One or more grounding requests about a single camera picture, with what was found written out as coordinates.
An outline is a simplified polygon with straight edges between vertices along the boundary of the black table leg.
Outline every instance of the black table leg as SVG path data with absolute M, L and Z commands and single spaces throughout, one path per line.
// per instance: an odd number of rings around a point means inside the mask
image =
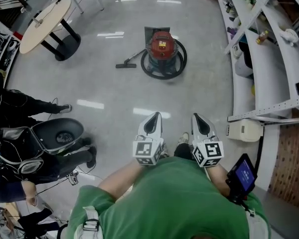
M 55 57 L 59 57 L 60 61 L 61 60 L 65 60 L 64 55 L 61 52 L 59 52 L 56 49 L 54 49 L 49 43 L 47 43 L 46 41 L 42 41 L 41 44 L 42 44 L 42 46 L 44 48 L 46 48 L 47 50 L 51 51 L 55 55 Z
M 58 43 L 58 44 L 60 44 L 60 45 L 63 45 L 64 44 L 64 42 L 62 42 L 60 39 L 59 39 L 59 37 L 57 37 L 56 35 L 55 35 L 55 33 L 50 33 L 50 36 Z
M 80 42 L 81 38 L 79 37 L 79 35 L 74 32 L 74 30 L 70 27 L 70 25 L 64 20 L 61 20 L 61 24 L 64 26 L 64 28 L 70 33 L 70 35 L 72 35 L 72 37 L 77 41 Z

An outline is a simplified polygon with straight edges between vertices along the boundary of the green t-shirt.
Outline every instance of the green t-shirt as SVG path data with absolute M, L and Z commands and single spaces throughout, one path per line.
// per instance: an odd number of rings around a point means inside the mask
M 265 218 L 255 195 L 246 204 Z M 86 206 L 98 211 L 104 239 L 249 238 L 244 209 L 223 197 L 196 162 L 178 157 L 146 168 L 132 191 L 116 203 L 97 187 L 82 187 L 67 239 L 86 221 Z

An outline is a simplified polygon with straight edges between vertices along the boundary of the screen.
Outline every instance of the screen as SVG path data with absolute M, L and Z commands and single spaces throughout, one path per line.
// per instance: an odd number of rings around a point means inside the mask
M 244 162 L 238 167 L 236 170 L 236 175 L 246 191 L 255 180 L 255 177 L 246 160 L 244 160 Z

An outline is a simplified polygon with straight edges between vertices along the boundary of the red vacuum canister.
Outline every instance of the red vacuum canister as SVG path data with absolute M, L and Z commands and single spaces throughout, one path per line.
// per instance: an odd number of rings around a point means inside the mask
M 156 32 L 147 45 L 151 58 L 157 60 L 169 60 L 176 56 L 178 46 L 168 32 Z

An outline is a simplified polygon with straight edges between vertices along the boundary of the round table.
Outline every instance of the round table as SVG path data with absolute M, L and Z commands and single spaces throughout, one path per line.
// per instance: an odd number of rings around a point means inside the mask
M 70 6 L 71 0 L 58 0 L 45 8 L 36 17 L 38 21 L 43 20 L 42 23 L 38 25 L 33 21 L 24 33 L 20 44 L 20 53 L 28 53 L 39 44 L 42 44 L 43 47 L 55 55 L 55 59 L 58 61 L 63 61 L 71 57 L 79 48 L 81 37 L 63 19 Z M 70 33 L 63 40 L 60 40 L 52 32 L 59 23 Z M 45 41 L 48 35 L 59 44 L 56 49 Z

